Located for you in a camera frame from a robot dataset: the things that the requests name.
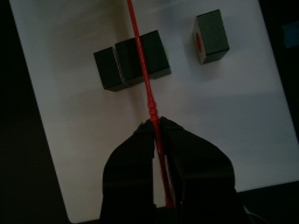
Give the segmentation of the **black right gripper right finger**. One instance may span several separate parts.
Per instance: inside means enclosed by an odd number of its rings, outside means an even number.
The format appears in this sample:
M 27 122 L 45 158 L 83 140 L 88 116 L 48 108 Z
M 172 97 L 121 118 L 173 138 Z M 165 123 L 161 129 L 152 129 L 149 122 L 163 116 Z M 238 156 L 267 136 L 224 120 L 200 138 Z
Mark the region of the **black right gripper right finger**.
M 179 224 L 250 224 L 230 158 L 169 119 L 160 127 Z

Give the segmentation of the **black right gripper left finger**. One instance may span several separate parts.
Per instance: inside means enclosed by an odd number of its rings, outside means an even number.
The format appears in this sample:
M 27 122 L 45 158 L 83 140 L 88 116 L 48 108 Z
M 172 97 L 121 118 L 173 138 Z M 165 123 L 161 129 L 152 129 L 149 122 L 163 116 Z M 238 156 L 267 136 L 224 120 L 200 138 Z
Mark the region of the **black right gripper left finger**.
M 99 224 L 155 224 L 153 157 L 155 131 L 147 121 L 107 160 Z

